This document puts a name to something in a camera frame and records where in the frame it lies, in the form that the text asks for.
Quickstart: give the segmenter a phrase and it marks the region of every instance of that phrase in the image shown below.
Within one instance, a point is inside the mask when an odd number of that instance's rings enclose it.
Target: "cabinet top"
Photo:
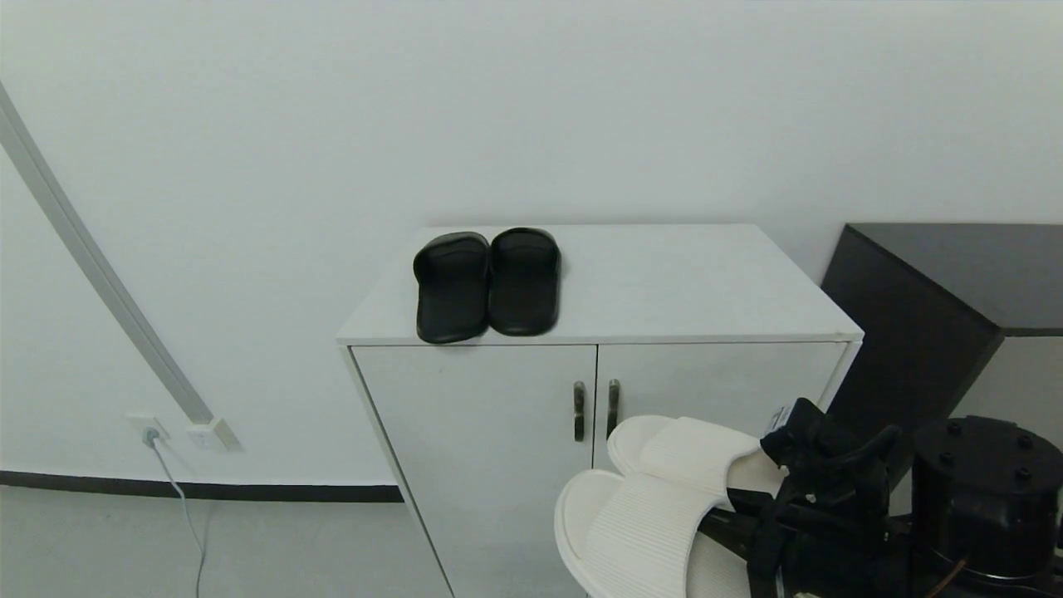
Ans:
[[[438,235],[490,241],[509,226],[421,228],[340,329],[341,345],[425,345],[417,338],[414,255]],[[557,326],[540,337],[488,330],[458,345],[854,341],[860,328],[753,224],[564,224]]]

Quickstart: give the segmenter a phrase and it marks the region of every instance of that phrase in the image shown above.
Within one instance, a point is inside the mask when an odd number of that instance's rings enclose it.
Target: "black slipper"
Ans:
[[[420,285],[417,336],[441,345],[487,330],[487,239],[472,232],[438,236],[414,257]]]
[[[538,228],[509,228],[491,241],[491,328],[508,337],[534,337],[554,328],[561,279],[561,251]]]

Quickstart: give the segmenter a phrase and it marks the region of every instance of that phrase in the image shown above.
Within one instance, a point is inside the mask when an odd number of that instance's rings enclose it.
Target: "cabinet handle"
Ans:
[[[606,421],[605,438],[608,439],[609,434],[617,429],[617,418],[620,415],[620,380],[612,379],[609,381],[609,417]]]
[[[584,404],[587,403],[587,388],[583,382],[572,386],[572,409],[574,412],[572,428],[573,438],[577,443],[584,442]]]

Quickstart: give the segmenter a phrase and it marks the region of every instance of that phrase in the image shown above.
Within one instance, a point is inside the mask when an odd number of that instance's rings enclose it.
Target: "black baseboard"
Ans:
[[[49,491],[176,498],[169,482],[52,476],[0,472],[0,485]],[[316,486],[283,484],[181,483],[185,496],[197,500],[254,500],[270,502],[402,502],[399,486]]]

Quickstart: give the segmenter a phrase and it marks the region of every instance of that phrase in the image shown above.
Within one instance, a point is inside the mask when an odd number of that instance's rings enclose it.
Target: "slipper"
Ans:
[[[606,447],[609,459],[624,476],[646,473],[706,489],[706,480],[715,471],[706,456],[718,450],[722,439],[749,447],[748,455],[737,459],[727,472],[728,488],[778,494],[787,473],[760,450],[760,441],[708,422],[661,415],[629,417],[609,434]],[[733,510],[729,501],[720,508]]]
[[[487,330],[488,255],[487,239],[473,232],[438,236],[418,251],[414,275],[422,341],[456,343]]]
[[[592,598],[749,596],[745,563],[697,527],[726,501],[730,464],[747,443],[720,439],[706,488],[635,473],[584,472],[564,486],[554,535],[569,571]]]
[[[561,251],[539,228],[509,228],[491,241],[491,328],[535,337],[557,324]]]

